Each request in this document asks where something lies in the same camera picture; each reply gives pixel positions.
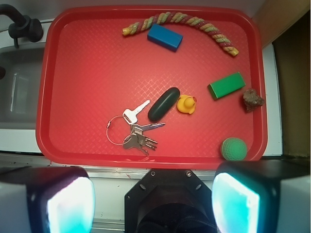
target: green block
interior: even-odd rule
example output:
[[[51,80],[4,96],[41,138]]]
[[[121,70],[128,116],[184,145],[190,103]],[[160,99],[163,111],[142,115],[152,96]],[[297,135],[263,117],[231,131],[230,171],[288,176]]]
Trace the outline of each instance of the green block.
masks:
[[[238,72],[211,83],[207,87],[214,100],[216,100],[244,87],[245,85],[241,74]]]

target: key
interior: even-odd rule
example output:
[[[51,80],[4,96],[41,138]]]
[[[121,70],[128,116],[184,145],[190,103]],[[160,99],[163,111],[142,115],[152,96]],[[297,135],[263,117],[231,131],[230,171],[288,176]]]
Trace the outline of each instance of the key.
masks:
[[[138,121],[136,115],[140,113],[144,109],[144,107],[146,107],[149,103],[150,103],[150,100],[146,100],[143,104],[138,106],[133,111],[131,111],[130,109],[125,109],[122,115],[128,118],[128,119],[125,118],[126,122],[129,125],[136,123]]]
[[[156,146],[154,144],[157,144],[156,141],[144,136],[144,135],[141,135],[139,133],[135,133],[138,137],[138,142],[141,146],[146,146],[146,147],[149,147],[151,148],[152,150],[156,150]]]
[[[141,130],[141,129],[139,129],[139,128],[137,128],[137,127],[133,127],[133,128],[132,128],[131,133],[140,134],[140,135],[142,135],[142,136],[146,137],[146,138],[147,138],[150,142],[153,142],[153,143],[156,143],[156,144],[157,144],[157,142],[156,142],[156,141],[154,141],[154,140],[152,140],[151,138],[149,138],[149,137],[147,137],[147,136],[143,135],[142,130]]]
[[[131,149],[133,147],[137,148],[138,150],[140,150],[141,152],[143,152],[145,155],[149,156],[149,153],[147,150],[144,150],[141,146],[141,144],[138,142],[138,137],[135,133],[129,135],[124,142],[128,141],[127,143],[123,144],[123,148],[128,150]]]
[[[155,123],[155,124],[149,124],[149,125],[138,125],[138,124],[132,124],[131,125],[131,130],[134,128],[141,130],[141,131],[148,131],[148,130],[153,130],[159,127],[164,126],[165,123]]]

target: green tennis ball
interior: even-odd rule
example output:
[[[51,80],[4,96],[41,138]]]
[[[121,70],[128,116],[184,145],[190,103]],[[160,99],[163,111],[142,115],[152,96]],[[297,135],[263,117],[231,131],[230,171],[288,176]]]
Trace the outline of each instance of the green tennis ball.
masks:
[[[246,157],[247,146],[243,140],[230,137],[223,141],[221,152],[226,160],[239,161]]]

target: light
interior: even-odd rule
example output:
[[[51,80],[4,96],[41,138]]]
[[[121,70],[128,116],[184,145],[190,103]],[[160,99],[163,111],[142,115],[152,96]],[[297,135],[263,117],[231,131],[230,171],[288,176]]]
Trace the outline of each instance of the light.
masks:
[[[79,177],[47,202],[51,233],[88,233],[95,210],[94,186],[87,177]]]
[[[215,177],[212,206],[222,233],[256,233],[259,217],[259,195],[228,173]]]

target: brown wall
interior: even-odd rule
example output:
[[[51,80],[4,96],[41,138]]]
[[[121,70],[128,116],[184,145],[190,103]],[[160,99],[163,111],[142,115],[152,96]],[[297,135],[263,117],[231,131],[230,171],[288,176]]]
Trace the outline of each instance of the brown wall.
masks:
[[[273,43],[283,154],[310,157],[310,11]]]

